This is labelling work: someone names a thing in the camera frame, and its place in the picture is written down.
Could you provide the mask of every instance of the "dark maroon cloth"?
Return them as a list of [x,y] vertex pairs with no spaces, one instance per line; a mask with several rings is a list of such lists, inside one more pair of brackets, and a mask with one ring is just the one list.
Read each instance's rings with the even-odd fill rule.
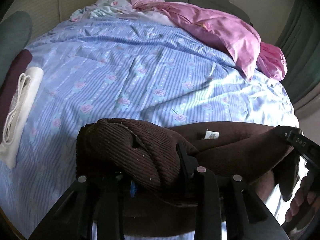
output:
[[[262,200],[275,183],[289,200],[299,158],[290,154],[292,147],[275,129],[244,122],[202,122],[166,129],[139,120],[100,119],[79,131],[76,174],[95,177],[124,171],[143,187],[135,198],[124,199],[125,234],[180,235],[194,230],[197,203],[196,198],[185,198],[174,190],[180,173],[177,143],[183,143],[200,166],[222,176],[241,175]],[[219,138],[203,140],[207,130],[219,132]]]
[[26,71],[31,60],[31,53],[27,49],[22,50],[12,61],[0,88],[0,138],[2,138],[3,127],[17,89],[19,76]]

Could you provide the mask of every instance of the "blue striped bedspread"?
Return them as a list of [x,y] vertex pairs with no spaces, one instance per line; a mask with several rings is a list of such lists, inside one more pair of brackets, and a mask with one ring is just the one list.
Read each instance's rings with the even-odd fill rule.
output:
[[17,166],[0,163],[0,206],[26,238],[75,179],[76,137],[87,123],[298,125],[280,83],[257,70],[246,81],[229,56],[180,28],[99,17],[63,22],[27,49],[44,77]]

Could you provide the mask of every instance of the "brown corduroy fabric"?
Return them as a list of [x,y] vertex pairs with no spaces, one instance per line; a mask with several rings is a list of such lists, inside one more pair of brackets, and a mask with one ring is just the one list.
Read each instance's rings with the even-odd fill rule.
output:
[[[100,119],[79,132],[76,172],[78,176],[102,176],[114,170],[125,171],[153,193],[144,195],[147,202],[139,195],[125,200],[125,233],[137,236],[182,234],[194,230],[196,203],[188,200],[185,204],[192,207],[175,207],[173,205],[183,204],[184,199],[177,202],[172,195],[162,194],[175,188],[180,173],[176,144],[183,143],[188,155],[196,157],[200,165],[216,174],[240,174],[247,183],[253,183],[263,199],[269,196],[275,179],[282,184],[286,184],[286,179],[296,181],[295,169],[290,174],[282,170],[286,179],[281,179],[280,169],[276,169],[276,176],[273,176],[271,170],[279,163],[285,167],[286,163],[296,162],[296,158],[288,155],[292,148],[275,135],[273,128],[252,123],[205,122],[166,129],[138,120]],[[206,130],[219,132],[219,138],[203,140]],[[293,189],[289,185],[280,184],[286,198]],[[137,201],[144,203],[139,212],[134,207]]]

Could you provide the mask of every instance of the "folded white towel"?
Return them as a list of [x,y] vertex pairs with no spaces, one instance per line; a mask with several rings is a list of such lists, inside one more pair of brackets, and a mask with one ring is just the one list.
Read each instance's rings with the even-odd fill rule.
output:
[[28,68],[19,77],[17,91],[10,105],[0,144],[0,160],[10,169],[16,166],[16,156],[22,131],[37,95],[42,77],[43,70],[38,67]]

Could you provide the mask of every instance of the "human hand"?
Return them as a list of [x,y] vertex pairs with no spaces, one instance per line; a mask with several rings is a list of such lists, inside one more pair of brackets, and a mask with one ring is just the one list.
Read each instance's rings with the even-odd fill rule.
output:
[[290,222],[292,220],[292,218],[298,214],[299,212],[299,208],[302,205],[306,195],[307,195],[307,200],[309,205],[311,205],[313,203],[313,208],[315,209],[315,212],[317,212],[320,208],[320,196],[316,198],[316,193],[309,191],[306,192],[305,188],[307,187],[307,185],[309,184],[310,180],[312,178],[310,177],[309,173],[307,174],[307,176],[305,176],[304,178],[302,178],[301,180],[301,184],[300,184],[300,188],[297,190],[296,194],[294,195],[294,198],[292,199],[291,203],[290,203],[290,208],[287,210],[286,214],[285,214],[285,220],[287,222]]

